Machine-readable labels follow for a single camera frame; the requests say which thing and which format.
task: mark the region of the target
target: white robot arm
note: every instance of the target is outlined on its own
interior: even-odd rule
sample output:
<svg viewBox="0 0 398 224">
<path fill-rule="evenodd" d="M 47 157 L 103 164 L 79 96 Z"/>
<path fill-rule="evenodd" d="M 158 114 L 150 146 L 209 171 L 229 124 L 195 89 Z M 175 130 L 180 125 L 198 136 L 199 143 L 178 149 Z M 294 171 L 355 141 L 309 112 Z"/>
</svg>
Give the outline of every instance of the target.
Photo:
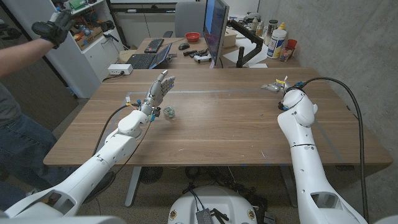
<svg viewBox="0 0 398 224">
<path fill-rule="evenodd" d="M 311 131 L 318 106 L 302 90 L 288 85 L 273 83 L 262 88 L 275 93 L 290 90 L 282 101 L 286 111 L 278 116 L 278 123 L 290 144 L 300 222 L 367 223 L 326 178 Z"/>
<path fill-rule="evenodd" d="M 167 71 L 159 75 L 149 88 L 143 104 L 138 110 L 123 118 L 118 128 L 105 140 L 104 146 L 87 162 L 60 184 L 33 194 L 5 211 L 9 218 L 58 218 L 74 216 L 84 199 L 97 186 L 112 166 L 136 150 L 136 141 L 142 137 L 142 129 L 150 116 L 163 101 L 163 97 L 173 87 L 175 77 L 164 78 Z M 59 200 L 53 205 L 42 201 L 53 194 Z"/>
</svg>

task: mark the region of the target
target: keyboard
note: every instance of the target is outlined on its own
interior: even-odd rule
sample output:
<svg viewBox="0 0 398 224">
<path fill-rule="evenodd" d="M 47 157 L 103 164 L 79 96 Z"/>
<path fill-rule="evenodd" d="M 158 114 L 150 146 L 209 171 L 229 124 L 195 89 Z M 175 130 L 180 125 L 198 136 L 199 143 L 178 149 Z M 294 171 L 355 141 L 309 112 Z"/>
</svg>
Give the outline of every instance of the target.
<svg viewBox="0 0 398 224">
<path fill-rule="evenodd" d="M 155 58 L 155 54 L 142 54 L 139 55 L 138 62 L 132 66 L 133 69 L 148 69 Z"/>
<path fill-rule="evenodd" d="M 153 39 L 149 44 L 148 47 L 145 49 L 145 53 L 156 53 L 160 46 L 162 45 L 164 39 Z"/>
</svg>

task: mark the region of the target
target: blue jeans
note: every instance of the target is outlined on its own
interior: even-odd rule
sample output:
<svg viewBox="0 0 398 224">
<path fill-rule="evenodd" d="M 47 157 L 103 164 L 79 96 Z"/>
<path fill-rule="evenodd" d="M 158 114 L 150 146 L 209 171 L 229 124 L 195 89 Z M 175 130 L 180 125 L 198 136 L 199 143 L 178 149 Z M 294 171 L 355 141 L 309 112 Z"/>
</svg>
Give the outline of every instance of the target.
<svg viewBox="0 0 398 224">
<path fill-rule="evenodd" d="M 41 190 L 53 187 L 75 170 L 44 165 L 44 157 L 56 142 L 51 131 L 23 114 L 0 127 L 0 162 L 26 184 Z"/>
<path fill-rule="evenodd" d="M 25 192 L 19 187 L 0 181 L 0 210 L 7 210 L 23 198 Z"/>
</svg>

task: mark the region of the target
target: electrical outlet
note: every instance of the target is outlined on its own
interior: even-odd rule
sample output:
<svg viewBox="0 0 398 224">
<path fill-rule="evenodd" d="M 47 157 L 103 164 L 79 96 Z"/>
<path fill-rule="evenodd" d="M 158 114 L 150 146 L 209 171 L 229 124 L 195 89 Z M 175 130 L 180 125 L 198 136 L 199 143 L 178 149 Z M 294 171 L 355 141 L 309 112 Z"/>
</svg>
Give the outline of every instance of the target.
<svg viewBox="0 0 398 224">
<path fill-rule="evenodd" d="M 108 68 L 109 74 L 120 75 L 124 71 L 124 75 L 130 75 L 132 72 L 132 65 L 130 64 L 112 64 Z"/>
</svg>

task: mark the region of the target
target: desk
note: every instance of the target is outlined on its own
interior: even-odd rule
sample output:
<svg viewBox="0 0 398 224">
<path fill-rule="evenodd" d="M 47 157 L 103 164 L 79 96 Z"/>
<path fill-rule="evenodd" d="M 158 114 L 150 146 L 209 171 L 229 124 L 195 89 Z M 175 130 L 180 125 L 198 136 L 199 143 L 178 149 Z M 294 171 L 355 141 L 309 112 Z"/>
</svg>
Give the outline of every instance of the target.
<svg viewBox="0 0 398 224">
<path fill-rule="evenodd" d="M 145 38 L 144 41 L 142 41 L 141 45 L 138 47 L 136 54 L 143 54 L 145 48 L 148 46 L 151 40 L 152 38 Z M 205 38 L 201 37 L 199 38 L 199 41 L 195 43 L 188 42 L 186 38 L 165 38 L 163 42 L 163 47 L 161 47 L 160 50 L 163 49 L 164 46 L 169 43 L 173 43 L 170 49 L 170 53 L 177 53 L 177 58 L 173 58 L 173 60 L 169 64 L 161 63 L 160 65 L 156 66 L 156 68 L 158 69 L 208 68 L 210 66 L 210 63 L 198 63 L 193 58 L 183 55 L 183 53 L 186 51 L 206 49 L 207 44 Z M 178 47 L 182 43 L 189 43 L 190 48 L 185 50 L 179 50 Z M 237 49 L 238 49 L 237 46 L 223 48 L 221 54 L 224 55 Z M 224 56 L 221 56 L 221 61 L 223 62 L 224 68 L 236 67 L 236 63 L 233 63 Z M 300 63 L 294 57 L 289 59 L 287 62 L 281 62 L 279 59 L 266 58 L 265 60 L 262 60 L 260 63 L 266 63 L 269 68 L 300 67 Z"/>
<path fill-rule="evenodd" d="M 162 70 L 135 70 L 104 82 L 44 159 L 49 166 L 78 166 L 91 157 L 107 118 L 127 93 L 143 99 Z M 175 87 L 161 107 L 173 106 L 177 118 L 161 114 L 150 126 L 130 166 L 279 166 L 292 164 L 289 144 L 277 123 L 281 94 L 260 90 L 265 83 L 289 76 L 290 83 L 317 77 L 311 68 L 170 69 Z M 358 121 L 324 81 L 305 87 L 318 104 L 313 136 L 324 165 L 358 165 Z M 131 112 L 122 110 L 107 132 Z M 392 158 L 365 128 L 366 164 L 388 165 Z M 129 199 L 139 170 L 134 168 Z"/>
</svg>

